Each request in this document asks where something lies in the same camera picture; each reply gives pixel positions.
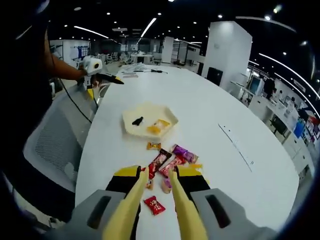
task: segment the snack package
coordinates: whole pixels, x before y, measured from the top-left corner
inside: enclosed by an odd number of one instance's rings
[[[151,209],[153,215],[158,215],[166,210],[166,208],[157,201],[156,196],[149,197],[144,200],[144,203]]]
[[[154,181],[152,179],[149,179],[148,182],[146,183],[145,188],[147,188],[149,190],[153,190],[154,189]]]
[[[146,130],[152,134],[158,135],[163,129],[165,129],[169,125],[169,122],[162,119],[158,119],[152,126],[148,126]]]
[[[187,160],[190,164],[194,164],[198,160],[198,156],[183,147],[175,144],[171,148],[170,152],[177,156],[182,156],[185,160]]]
[[[177,166],[178,164],[183,165],[185,163],[186,163],[186,160],[182,156],[177,155],[177,156],[175,156],[174,160],[171,161],[167,166],[165,166],[164,168],[160,169],[159,173],[161,173],[163,176],[168,178],[170,169],[174,169],[175,166]]]
[[[148,144],[146,145],[146,149],[147,150],[150,150],[150,149],[160,150],[161,149],[161,143],[148,142]]]
[[[170,179],[169,179],[169,178],[163,179],[163,181],[162,181],[162,183],[161,183],[161,188],[162,188],[162,191],[163,191],[165,194],[171,193],[172,186],[171,186],[171,183],[170,183]]]
[[[159,155],[149,164],[149,179],[153,179],[155,177],[156,171],[171,158],[172,154],[162,149],[159,152]]]

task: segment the black ceiling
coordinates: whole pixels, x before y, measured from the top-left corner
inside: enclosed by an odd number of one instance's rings
[[[276,0],[153,0],[153,1],[120,1],[120,0],[50,0],[51,23],[49,37],[51,39],[103,39],[98,35],[73,28],[79,26],[98,32],[111,39],[121,38],[120,32],[112,28],[127,28],[129,37],[140,37],[152,18],[157,18],[145,38],[162,39],[171,36],[185,38],[189,42],[207,44],[208,27],[215,21],[236,21],[253,37],[250,60],[258,62],[258,68],[264,67],[271,75],[277,72],[286,79],[294,78],[306,85],[292,72],[279,64],[266,59],[259,53],[268,55],[294,71],[316,89],[320,83],[320,37],[319,20],[317,19],[316,2],[307,1],[284,2]],[[282,5],[281,11],[273,13],[277,5]],[[236,19],[236,16],[259,17],[270,15],[272,20],[288,25],[296,32],[282,26],[265,21]],[[133,29],[141,29],[140,34],[133,34]],[[315,56],[315,74],[313,59]],[[306,87],[307,95],[312,101],[316,95]]]

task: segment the oval table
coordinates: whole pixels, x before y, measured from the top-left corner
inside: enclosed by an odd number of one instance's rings
[[[124,85],[111,84],[89,130],[79,166],[75,204],[98,189],[104,190],[113,174],[133,165],[147,166],[157,155],[146,150],[147,140],[128,135],[122,112],[138,104],[165,105],[179,123],[162,142],[199,156],[210,187],[218,188],[244,207],[246,217],[258,227],[278,231],[293,206],[299,178],[295,167],[273,133],[247,107],[222,88],[187,70],[150,66],[166,73],[138,72],[137,78],[122,78]],[[248,165],[221,130],[225,125],[253,161]],[[162,192],[162,176],[154,178],[153,190],[145,189],[136,239],[180,239],[172,193]],[[143,200],[155,195],[166,210],[153,216]]]

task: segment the hexagonal plate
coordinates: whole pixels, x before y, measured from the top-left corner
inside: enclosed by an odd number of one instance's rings
[[[171,110],[162,105],[155,105],[150,102],[145,102],[138,105],[132,110],[126,110],[122,113],[125,130],[132,135],[144,137],[148,139],[158,140],[173,128],[178,123],[178,119],[171,112]],[[143,117],[143,122],[139,126],[132,125],[132,123]],[[147,131],[147,127],[152,126],[158,119],[162,119],[170,123],[164,130],[158,135],[152,134]]]

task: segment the black object on plate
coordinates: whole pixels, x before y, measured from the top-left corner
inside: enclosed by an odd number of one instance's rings
[[[132,125],[137,125],[137,126],[139,126],[140,123],[141,123],[143,120],[144,120],[144,117],[141,116],[141,117],[137,118],[136,120],[134,120],[134,121],[132,122]]]

